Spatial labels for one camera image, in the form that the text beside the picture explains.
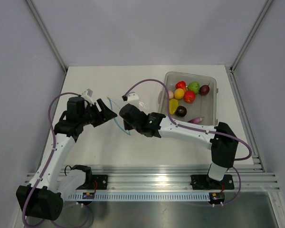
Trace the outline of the dark purple toy mangosteen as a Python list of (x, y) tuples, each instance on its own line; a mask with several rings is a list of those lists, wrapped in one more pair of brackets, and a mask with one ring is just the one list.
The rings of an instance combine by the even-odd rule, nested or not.
[(181, 105), (177, 107), (177, 109), (176, 109), (176, 111), (175, 111), (175, 115), (176, 115), (177, 117), (185, 117), (186, 114), (187, 114), (187, 109), (186, 109), (186, 107), (181, 106)]

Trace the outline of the purple toy eggplant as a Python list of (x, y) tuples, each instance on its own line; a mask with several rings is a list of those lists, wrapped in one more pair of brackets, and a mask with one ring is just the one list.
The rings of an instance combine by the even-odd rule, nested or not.
[(194, 119), (189, 120), (191, 124), (199, 124), (204, 120), (204, 117), (196, 117)]

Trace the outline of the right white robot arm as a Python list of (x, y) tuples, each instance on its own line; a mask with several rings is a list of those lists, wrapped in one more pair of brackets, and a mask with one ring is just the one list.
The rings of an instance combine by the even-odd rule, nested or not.
[(224, 191), (235, 188), (232, 176), (226, 172), (234, 165), (238, 141), (226, 123), (193, 127), (164, 114), (146, 114), (132, 104), (122, 107), (119, 116), (126, 130), (135, 130), (146, 137), (180, 139), (210, 150), (211, 164), (207, 174), (193, 174), (190, 177), (194, 190)]

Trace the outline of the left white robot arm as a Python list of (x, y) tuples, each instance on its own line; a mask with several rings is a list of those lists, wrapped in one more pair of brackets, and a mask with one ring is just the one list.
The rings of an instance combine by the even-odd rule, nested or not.
[(92, 171), (82, 165), (72, 168), (70, 174), (58, 183), (61, 166), (86, 125), (97, 127), (116, 117), (117, 114), (101, 99), (94, 103), (81, 95), (69, 98), (59, 121), (51, 126), (51, 151), (44, 154), (30, 182), (26, 186), (20, 185), (16, 191), (24, 222), (26, 217), (56, 220), (72, 192), (78, 187), (88, 189), (92, 186)]

